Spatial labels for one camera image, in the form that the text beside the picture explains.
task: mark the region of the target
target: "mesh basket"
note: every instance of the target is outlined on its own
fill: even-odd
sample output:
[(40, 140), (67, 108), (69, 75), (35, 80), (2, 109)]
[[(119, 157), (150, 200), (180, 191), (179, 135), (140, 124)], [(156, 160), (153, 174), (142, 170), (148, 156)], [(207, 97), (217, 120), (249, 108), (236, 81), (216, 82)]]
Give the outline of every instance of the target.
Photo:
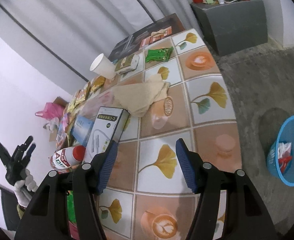
[[(278, 163), (277, 149), (279, 142), (291, 142), (292, 160), (284, 174), (281, 174)], [(281, 126), (277, 140), (270, 148), (267, 156), (267, 168), (273, 176), (280, 178), (284, 184), (294, 187), (294, 116), (288, 118)]]

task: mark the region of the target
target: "product box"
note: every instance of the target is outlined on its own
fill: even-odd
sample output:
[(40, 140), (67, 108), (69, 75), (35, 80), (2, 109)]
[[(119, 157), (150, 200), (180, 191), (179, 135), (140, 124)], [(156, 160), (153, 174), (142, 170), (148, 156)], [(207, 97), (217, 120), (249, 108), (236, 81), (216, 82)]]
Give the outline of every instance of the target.
[(88, 139), (93, 125), (93, 121), (81, 115), (77, 115), (74, 126), (71, 129), (71, 134), (82, 146), (87, 147)]
[(117, 62), (115, 72), (119, 75), (122, 75), (129, 71), (133, 71), (137, 68), (138, 62), (138, 55), (132, 54), (128, 57), (125, 57)]
[(90, 163), (93, 157), (107, 149), (111, 140), (118, 142), (129, 113), (123, 108), (100, 107), (91, 130), (83, 163)]

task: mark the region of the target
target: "cardboard box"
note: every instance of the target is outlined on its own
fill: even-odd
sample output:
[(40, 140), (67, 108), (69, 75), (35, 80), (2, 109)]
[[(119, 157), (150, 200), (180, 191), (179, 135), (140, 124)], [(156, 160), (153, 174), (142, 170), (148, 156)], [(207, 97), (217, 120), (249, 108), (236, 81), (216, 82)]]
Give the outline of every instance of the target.
[(107, 149), (111, 140), (118, 142), (129, 113), (123, 108), (100, 107), (91, 130), (83, 163), (90, 163), (93, 157)]

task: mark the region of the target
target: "snack package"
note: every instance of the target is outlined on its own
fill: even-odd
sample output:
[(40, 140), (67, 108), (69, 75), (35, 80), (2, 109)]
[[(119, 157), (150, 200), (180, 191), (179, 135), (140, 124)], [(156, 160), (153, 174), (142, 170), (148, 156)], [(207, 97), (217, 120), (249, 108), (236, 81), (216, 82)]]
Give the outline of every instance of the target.
[(128, 57), (124, 57), (116, 64), (115, 72), (119, 75), (125, 74), (129, 71), (133, 71), (137, 68), (139, 62), (139, 56), (132, 54)]
[(79, 105), (81, 102), (85, 101), (87, 99), (88, 93), (90, 90), (90, 82), (88, 82), (84, 88), (79, 92), (76, 101), (75, 106)]
[(106, 78), (103, 76), (99, 76), (97, 78), (93, 78), (91, 81), (91, 89), (90, 93), (95, 93), (99, 88), (101, 88), (106, 81)]
[(149, 49), (146, 56), (146, 63), (149, 61), (165, 61), (170, 59), (170, 55), (173, 51), (173, 47), (164, 49)]
[(69, 102), (69, 104), (68, 104), (68, 106), (67, 106), (67, 111), (66, 111), (66, 113), (71, 113), (71, 112), (75, 109), (75, 107), (76, 107), (75, 102), (76, 102), (76, 99), (77, 99), (77, 96), (78, 96), (79, 93), (80, 93), (80, 90), (78, 90), (78, 91), (72, 96), (72, 98), (71, 98), (71, 100), (70, 100), (70, 102)]
[(73, 137), (71, 135), (71, 128), (74, 125), (76, 116), (70, 113), (64, 114), (60, 121), (57, 138), (56, 138), (56, 150), (70, 147), (73, 143)]

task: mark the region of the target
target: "trash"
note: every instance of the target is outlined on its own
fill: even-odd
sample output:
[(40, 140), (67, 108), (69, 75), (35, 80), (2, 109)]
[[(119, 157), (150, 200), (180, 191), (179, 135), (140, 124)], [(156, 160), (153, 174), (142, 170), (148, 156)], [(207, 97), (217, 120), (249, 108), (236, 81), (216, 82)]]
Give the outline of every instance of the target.
[(63, 116), (64, 107), (58, 104), (47, 102), (45, 108), (42, 111), (36, 112), (35, 116), (45, 118), (50, 121), (55, 117), (59, 119)]
[(278, 163), (282, 174), (285, 173), (289, 162), (292, 160), (291, 156), (291, 142), (279, 143), (278, 145)]
[(54, 132), (56, 129), (58, 129), (58, 127), (59, 127), (59, 118), (58, 117), (51, 119), (49, 121), (49, 123), (47, 123), (45, 125), (45, 128), (47, 130), (49, 130), (50, 132)]

